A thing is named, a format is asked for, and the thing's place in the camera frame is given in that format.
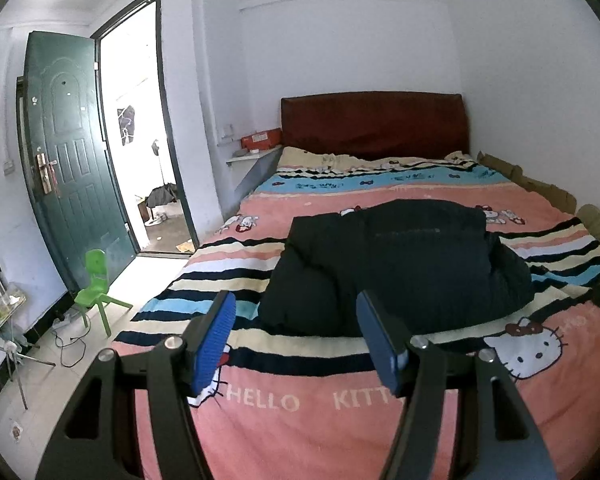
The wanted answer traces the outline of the large black padded jacket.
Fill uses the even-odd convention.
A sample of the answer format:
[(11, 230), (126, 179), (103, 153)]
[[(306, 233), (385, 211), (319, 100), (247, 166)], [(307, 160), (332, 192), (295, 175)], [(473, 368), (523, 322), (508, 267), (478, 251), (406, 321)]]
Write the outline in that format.
[(534, 297), (528, 264), (488, 230), (483, 210), (393, 200), (294, 218), (258, 318), (272, 334), (357, 337), (364, 290), (415, 334), (505, 318)]

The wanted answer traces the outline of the green plastic child chair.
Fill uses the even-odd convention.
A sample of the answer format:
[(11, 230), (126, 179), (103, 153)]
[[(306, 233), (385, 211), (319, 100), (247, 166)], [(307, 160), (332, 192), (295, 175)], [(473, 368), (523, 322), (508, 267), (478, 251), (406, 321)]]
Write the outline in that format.
[(87, 311), (96, 307), (102, 321), (105, 334), (111, 336), (111, 327), (106, 313), (108, 304), (132, 309), (132, 304), (109, 296), (110, 283), (108, 278), (107, 257), (103, 250), (92, 249), (85, 254), (85, 270), (88, 275), (88, 285), (81, 289), (74, 298), (74, 304), (80, 309), (84, 325), (87, 325)]

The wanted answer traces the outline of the glass side table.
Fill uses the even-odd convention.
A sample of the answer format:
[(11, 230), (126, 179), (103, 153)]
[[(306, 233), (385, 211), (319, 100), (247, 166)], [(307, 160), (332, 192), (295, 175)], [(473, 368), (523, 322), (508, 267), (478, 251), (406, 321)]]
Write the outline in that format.
[(26, 294), (15, 284), (10, 284), (6, 292), (0, 297), (0, 351), (6, 358), (8, 378), (17, 385), (22, 406), (27, 410), (28, 402), (24, 392), (22, 379), (18, 370), (27, 362), (41, 364), (53, 368), (54, 362), (32, 358), (23, 353), (23, 349), (31, 347), (38, 349), (37, 344), (29, 344), (24, 336), (17, 336), (15, 315), (27, 302)]

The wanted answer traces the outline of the green metal door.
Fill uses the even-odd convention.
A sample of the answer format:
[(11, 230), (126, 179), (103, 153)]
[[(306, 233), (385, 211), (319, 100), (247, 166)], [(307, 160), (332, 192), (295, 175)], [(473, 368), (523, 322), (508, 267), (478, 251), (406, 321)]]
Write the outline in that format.
[[(90, 281), (89, 250), (105, 252), (110, 278), (135, 256), (100, 128), (93, 40), (30, 32), (22, 90), (21, 151), (32, 206), (56, 270), (75, 294)], [(57, 162), (59, 197), (43, 193), (39, 152)]]

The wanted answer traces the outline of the white bedside shelf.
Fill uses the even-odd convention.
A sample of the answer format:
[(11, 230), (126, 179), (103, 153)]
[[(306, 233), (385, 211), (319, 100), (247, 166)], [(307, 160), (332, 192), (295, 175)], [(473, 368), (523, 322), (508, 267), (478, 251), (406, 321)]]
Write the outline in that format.
[(283, 147), (277, 145), (269, 150), (232, 157), (226, 162), (236, 200), (242, 200), (274, 174), (282, 153)]

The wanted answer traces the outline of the dark red headboard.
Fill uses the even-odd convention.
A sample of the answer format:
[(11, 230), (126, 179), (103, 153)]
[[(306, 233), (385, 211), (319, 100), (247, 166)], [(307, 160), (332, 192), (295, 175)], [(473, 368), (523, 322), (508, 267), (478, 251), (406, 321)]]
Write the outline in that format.
[(459, 94), (365, 91), (280, 100), (282, 142), (314, 154), (442, 159), (470, 150)]

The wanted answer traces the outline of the red box on shelf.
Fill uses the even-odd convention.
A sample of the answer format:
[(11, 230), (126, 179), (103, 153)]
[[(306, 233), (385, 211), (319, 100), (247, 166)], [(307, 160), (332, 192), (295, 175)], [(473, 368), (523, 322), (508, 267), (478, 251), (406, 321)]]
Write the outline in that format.
[(282, 130), (274, 128), (258, 131), (240, 139), (240, 146), (248, 151), (266, 151), (275, 148), (282, 142)]

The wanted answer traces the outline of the white wall socket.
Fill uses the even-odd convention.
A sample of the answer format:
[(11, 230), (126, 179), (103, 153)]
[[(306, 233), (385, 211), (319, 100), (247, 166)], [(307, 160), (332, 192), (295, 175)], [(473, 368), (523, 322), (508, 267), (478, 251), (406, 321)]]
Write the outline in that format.
[(231, 124), (230, 122), (228, 124), (225, 124), (221, 128), (220, 133), (221, 133), (221, 136), (220, 136), (221, 142), (233, 142), (234, 141), (234, 134), (235, 134), (234, 125)]

